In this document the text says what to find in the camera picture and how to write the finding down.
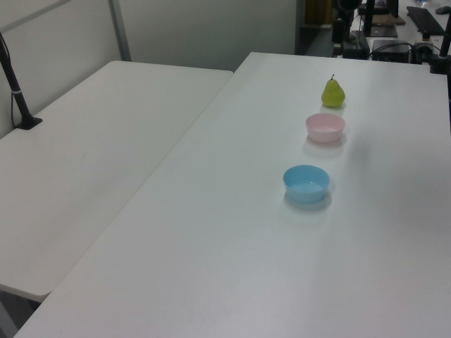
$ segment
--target desk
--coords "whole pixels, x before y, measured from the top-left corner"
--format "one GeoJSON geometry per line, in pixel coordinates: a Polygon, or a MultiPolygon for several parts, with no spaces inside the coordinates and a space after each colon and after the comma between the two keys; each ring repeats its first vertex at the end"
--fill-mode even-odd
{"type": "MultiPolygon", "coordinates": [[[[397,38],[390,38],[390,37],[381,37],[381,38],[374,38],[374,37],[368,37],[368,43],[370,46],[370,51],[373,50],[373,41],[375,39],[385,39],[385,40],[392,40],[392,39],[398,39],[398,40],[405,40],[409,42],[410,44],[416,44],[417,42],[422,42],[422,35],[420,32],[418,32],[418,27],[415,25],[414,21],[407,16],[407,7],[413,6],[413,7],[423,7],[427,8],[433,17],[440,23],[440,25],[443,27],[443,29],[446,28],[446,23],[448,20],[448,14],[446,15],[438,15],[435,14],[435,10],[441,6],[451,6],[451,0],[430,0],[427,2],[418,2],[415,0],[400,0],[399,3],[399,15],[401,18],[403,18],[406,22],[405,25],[397,25],[397,38]]],[[[361,30],[363,30],[363,21],[362,24],[359,26],[359,19],[360,17],[357,17],[352,23],[351,30],[359,30],[359,27],[361,30]]],[[[428,41],[429,43],[434,44],[437,48],[440,48],[442,46],[443,37],[439,37],[437,35],[432,35],[431,39],[428,41]]]]}
{"type": "Polygon", "coordinates": [[[445,85],[415,65],[250,54],[17,338],[448,338],[445,85]],[[333,73],[347,127],[322,146],[304,121],[329,111],[333,73]],[[282,181],[303,163],[331,177],[310,206],[282,181]]]}
{"type": "Polygon", "coordinates": [[[42,301],[230,76],[113,62],[0,140],[0,289],[42,301]]]}

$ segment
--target plastic bowl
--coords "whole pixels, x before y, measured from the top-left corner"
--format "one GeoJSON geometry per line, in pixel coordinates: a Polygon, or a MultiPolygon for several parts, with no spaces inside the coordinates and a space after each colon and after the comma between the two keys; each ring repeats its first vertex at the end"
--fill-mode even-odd
{"type": "Polygon", "coordinates": [[[283,182],[287,195],[300,203],[315,203],[323,199],[329,185],[329,175],[312,165],[297,165],[285,171],[283,182]]]}
{"type": "Polygon", "coordinates": [[[309,137],[320,143],[331,143],[341,138],[345,129],[345,120],[329,113],[309,116],[305,121],[309,137]]]}

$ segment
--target wire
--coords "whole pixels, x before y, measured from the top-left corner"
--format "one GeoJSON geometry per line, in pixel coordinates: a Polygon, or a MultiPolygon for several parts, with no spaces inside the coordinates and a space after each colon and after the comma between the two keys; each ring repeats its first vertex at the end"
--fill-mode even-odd
{"type": "Polygon", "coordinates": [[[355,20],[355,18],[357,17],[357,16],[359,16],[360,14],[359,14],[359,10],[357,9],[357,15],[354,17],[354,19],[353,20],[355,20]]]}
{"type": "Polygon", "coordinates": [[[362,17],[360,17],[360,20],[359,20],[359,37],[357,38],[357,45],[359,46],[359,48],[362,47],[360,44],[360,34],[362,33],[362,31],[360,30],[361,27],[362,27],[362,17]]]}
{"type": "Polygon", "coordinates": [[[9,60],[9,62],[11,62],[11,55],[9,54],[8,45],[6,44],[5,39],[3,38],[3,35],[1,35],[1,33],[0,33],[0,40],[1,40],[1,44],[3,44],[3,46],[5,47],[6,53],[8,54],[8,60],[9,60]]]}
{"type": "MultiPolygon", "coordinates": [[[[8,45],[6,44],[5,39],[3,38],[3,35],[1,35],[1,33],[0,33],[0,41],[1,41],[1,44],[3,44],[3,46],[6,50],[6,53],[8,54],[8,60],[9,60],[9,63],[11,64],[11,55],[9,53],[8,45]]],[[[16,125],[14,124],[14,95],[13,95],[13,92],[11,92],[11,123],[13,124],[13,129],[15,129],[16,125]]]]}
{"type": "Polygon", "coordinates": [[[379,48],[374,49],[374,50],[369,54],[369,56],[370,56],[371,59],[372,59],[372,58],[373,58],[373,54],[374,54],[375,52],[377,52],[377,51],[382,51],[382,50],[384,50],[384,49],[387,49],[387,48],[390,48],[390,47],[394,47],[394,46],[404,46],[404,45],[410,46],[410,50],[414,49],[414,46],[413,46],[412,44],[408,43],[408,42],[400,42],[400,43],[397,43],[397,44],[387,44],[387,45],[385,45],[385,46],[381,46],[381,47],[379,47],[379,48]]]}

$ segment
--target green pear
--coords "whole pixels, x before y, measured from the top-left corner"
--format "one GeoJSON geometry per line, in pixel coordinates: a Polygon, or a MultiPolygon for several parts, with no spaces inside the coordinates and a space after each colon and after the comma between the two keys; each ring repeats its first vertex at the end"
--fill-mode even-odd
{"type": "Polygon", "coordinates": [[[323,94],[321,95],[321,100],[324,106],[327,107],[338,107],[345,100],[345,92],[338,84],[337,80],[332,78],[327,81],[326,87],[324,88],[323,94]]]}

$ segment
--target wall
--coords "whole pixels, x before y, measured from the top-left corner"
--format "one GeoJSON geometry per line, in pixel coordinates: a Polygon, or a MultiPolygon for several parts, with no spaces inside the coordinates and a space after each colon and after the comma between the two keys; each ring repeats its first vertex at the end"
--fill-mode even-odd
{"type": "MultiPolygon", "coordinates": [[[[69,1],[3,36],[33,115],[109,61],[120,60],[108,0],[69,1]]],[[[1,71],[0,137],[12,130],[10,104],[1,71]]]]}
{"type": "Polygon", "coordinates": [[[3,0],[0,1],[0,30],[6,32],[12,27],[47,12],[70,0],[3,0]]]}
{"type": "Polygon", "coordinates": [[[308,25],[332,25],[332,1],[305,0],[305,23],[308,25]]]}
{"type": "Polygon", "coordinates": [[[118,0],[133,61],[235,71],[294,54],[300,0],[118,0]]]}

